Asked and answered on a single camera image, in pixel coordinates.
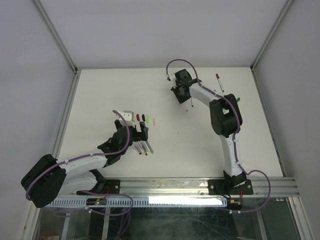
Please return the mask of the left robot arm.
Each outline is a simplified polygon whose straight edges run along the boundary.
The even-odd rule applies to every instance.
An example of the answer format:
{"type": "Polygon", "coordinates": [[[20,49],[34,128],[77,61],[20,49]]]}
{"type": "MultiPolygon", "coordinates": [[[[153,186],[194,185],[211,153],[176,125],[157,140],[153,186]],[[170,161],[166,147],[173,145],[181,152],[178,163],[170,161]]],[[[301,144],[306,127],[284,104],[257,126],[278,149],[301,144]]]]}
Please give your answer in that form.
{"type": "Polygon", "coordinates": [[[139,122],[140,129],[133,123],[114,123],[113,136],[89,153],[64,158],[42,156],[21,180],[26,199],[43,208],[68,194],[118,194],[120,181],[107,180],[100,169],[118,162],[134,142],[148,140],[149,129],[143,121],[139,122]]]}

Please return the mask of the blue marker pen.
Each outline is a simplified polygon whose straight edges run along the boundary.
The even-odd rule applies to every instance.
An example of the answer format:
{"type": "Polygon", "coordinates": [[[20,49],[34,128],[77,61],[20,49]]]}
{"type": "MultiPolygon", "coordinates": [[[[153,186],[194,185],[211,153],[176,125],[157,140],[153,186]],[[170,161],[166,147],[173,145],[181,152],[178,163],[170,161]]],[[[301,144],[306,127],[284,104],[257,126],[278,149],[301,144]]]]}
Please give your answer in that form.
{"type": "Polygon", "coordinates": [[[134,147],[135,147],[135,149],[137,150],[137,152],[138,152],[140,155],[143,154],[143,153],[141,152],[139,146],[138,146],[135,142],[134,142],[134,147]]]}

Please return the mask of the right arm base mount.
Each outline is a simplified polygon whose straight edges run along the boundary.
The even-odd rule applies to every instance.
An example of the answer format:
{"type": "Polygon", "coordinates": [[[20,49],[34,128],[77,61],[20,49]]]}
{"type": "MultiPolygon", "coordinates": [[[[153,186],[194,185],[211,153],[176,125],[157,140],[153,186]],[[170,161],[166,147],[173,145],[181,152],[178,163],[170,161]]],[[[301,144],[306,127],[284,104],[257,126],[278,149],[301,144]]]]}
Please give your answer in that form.
{"type": "Polygon", "coordinates": [[[229,175],[225,170],[223,171],[223,178],[209,179],[208,194],[220,195],[224,198],[230,198],[231,195],[253,195],[253,187],[250,179],[247,179],[247,175],[240,170],[240,174],[229,175]]]}

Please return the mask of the aluminium front rail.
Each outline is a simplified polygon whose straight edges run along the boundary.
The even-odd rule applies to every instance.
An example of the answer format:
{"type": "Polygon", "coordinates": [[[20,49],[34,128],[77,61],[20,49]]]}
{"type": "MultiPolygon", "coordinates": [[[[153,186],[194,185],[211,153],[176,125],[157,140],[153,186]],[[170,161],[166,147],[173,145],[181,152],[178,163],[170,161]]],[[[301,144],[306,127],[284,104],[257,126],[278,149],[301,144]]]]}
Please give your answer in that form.
{"type": "MultiPolygon", "coordinates": [[[[122,178],[119,194],[132,196],[188,195],[210,196],[208,180],[210,178],[122,178]]],[[[290,198],[299,197],[300,191],[292,177],[248,178],[253,187],[253,195],[241,195],[245,198],[290,198]]]]}

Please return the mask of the grey pen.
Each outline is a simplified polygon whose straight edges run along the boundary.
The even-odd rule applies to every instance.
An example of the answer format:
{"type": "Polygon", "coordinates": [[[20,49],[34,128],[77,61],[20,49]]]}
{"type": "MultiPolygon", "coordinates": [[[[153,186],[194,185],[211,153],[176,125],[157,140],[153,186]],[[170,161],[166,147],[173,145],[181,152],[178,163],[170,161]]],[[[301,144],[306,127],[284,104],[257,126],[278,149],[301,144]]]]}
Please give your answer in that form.
{"type": "Polygon", "coordinates": [[[149,149],[150,153],[151,153],[151,154],[154,154],[154,150],[152,149],[152,147],[151,147],[150,143],[149,143],[148,141],[146,141],[145,143],[146,143],[146,145],[147,145],[147,147],[148,147],[148,149],[149,149]]]}

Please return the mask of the controller board with LEDs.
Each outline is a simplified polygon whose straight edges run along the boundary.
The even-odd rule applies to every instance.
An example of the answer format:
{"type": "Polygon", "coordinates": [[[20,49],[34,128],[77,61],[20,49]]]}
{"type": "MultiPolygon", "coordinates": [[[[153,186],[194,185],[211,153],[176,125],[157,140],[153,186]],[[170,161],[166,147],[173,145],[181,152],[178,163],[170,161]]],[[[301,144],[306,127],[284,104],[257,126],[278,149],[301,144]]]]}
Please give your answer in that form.
{"type": "Polygon", "coordinates": [[[88,198],[86,201],[86,205],[87,206],[105,206],[108,200],[109,200],[108,197],[88,198]]]}

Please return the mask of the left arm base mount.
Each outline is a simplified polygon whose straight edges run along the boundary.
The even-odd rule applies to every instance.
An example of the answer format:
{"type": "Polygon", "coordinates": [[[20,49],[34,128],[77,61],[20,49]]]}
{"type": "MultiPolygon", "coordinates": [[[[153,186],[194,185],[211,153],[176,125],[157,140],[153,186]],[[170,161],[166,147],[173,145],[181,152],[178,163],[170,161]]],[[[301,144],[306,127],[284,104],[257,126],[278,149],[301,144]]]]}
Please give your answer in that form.
{"type": "Polygon", "coordinates": [[[78,195],[86,195],[85,191],[93,194],[119,194],[121,188],[120,179],[108,179],[105,178],[97,169],[88,171],[89,177],[96,181],[93,186],[81,187],[76,193],[78,195]]]}

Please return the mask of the yellow marker pen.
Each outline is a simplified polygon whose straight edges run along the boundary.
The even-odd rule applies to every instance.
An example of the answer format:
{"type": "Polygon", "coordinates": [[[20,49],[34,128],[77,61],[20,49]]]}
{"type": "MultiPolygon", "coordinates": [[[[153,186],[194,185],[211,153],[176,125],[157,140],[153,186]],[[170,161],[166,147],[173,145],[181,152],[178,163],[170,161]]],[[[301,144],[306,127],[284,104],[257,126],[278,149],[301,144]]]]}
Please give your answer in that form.
{"type": "Polygon", "coordinates": [[[139,147],[139,149],[140,149],[141,153],[142,153],[143,155],[146,155],[146,152],[145,152],[145,150],[144,150],[143,146],[141,145],[141,143],[140,143],[140,142],[137,142],[137,145],[138,145],[138,147],[139,147]]]}

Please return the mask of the dark red cap marker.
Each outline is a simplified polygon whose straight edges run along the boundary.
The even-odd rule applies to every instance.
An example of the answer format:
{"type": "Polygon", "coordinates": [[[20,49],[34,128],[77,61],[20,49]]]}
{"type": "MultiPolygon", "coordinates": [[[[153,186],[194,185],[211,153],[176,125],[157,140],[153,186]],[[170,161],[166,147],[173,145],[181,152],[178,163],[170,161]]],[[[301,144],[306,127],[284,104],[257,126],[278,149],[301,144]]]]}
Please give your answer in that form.
{"type": "Polygon", "coordinates": [[[224,93],[225,90],[224,90],[224,87],[223,87],[223,85],[222,85],[222,82],[221,82],[221,79],[220,79],[219,74],[216,73],[215,76],[216,76],[216,79],[217,79],[217,81],[218,81],[218,84],[219,84],[219,87],[220,87],[221,91],[224,93]]]}

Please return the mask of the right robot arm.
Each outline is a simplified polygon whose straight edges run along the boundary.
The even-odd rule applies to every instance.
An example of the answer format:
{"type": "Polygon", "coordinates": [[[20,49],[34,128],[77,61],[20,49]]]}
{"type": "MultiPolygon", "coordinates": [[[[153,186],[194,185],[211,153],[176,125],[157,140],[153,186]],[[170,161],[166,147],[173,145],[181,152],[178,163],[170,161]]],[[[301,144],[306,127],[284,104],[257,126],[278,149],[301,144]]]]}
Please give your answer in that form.
{"type": "Polygon", "coordinates": [[[240,167],[238,133],[243,120],[236,97],[233,94],[217,94],[192,78],[186,69],[174,73],[172,79],[175,86],[171,91],[180,104],[197,99],[209,108],[211,126],[220,137],[224,155],[223,187],[230,194],[236,193],[247,180],[246,173],[240,167]]]}

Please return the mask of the light green cap marker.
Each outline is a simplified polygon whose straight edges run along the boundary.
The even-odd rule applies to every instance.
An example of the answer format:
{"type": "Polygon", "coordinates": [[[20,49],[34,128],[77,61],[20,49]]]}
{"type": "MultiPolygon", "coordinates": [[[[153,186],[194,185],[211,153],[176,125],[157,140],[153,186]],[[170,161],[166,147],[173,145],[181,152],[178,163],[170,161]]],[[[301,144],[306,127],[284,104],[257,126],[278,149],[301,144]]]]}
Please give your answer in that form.
{"type": "Polygon", "coordinates": [[[143,144],[145,145],[145,148],[147,149],[148,152],[150,152],[151,154],[154,153],[151,145],[148,143],[148,141],[143,141],[143,144]]]}

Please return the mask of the brown cap marker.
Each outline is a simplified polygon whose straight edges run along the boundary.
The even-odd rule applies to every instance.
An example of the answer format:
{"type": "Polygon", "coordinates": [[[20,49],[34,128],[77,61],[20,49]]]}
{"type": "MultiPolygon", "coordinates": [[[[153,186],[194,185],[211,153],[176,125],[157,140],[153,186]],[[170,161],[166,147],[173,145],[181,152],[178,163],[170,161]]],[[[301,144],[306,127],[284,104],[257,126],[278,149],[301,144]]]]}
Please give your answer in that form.
{"type": "Polygon", "coordinates": [[[148,155],[148,153],[147,153],[147,150],[146,150],[146,148],[144,147],[144,145],[140,142],[139,143],[140,144],[140,147],[141,147],[141,149],[142,149],[142,151],[143,151],[143,153],[144,153],[144,155],[148,155]]]}

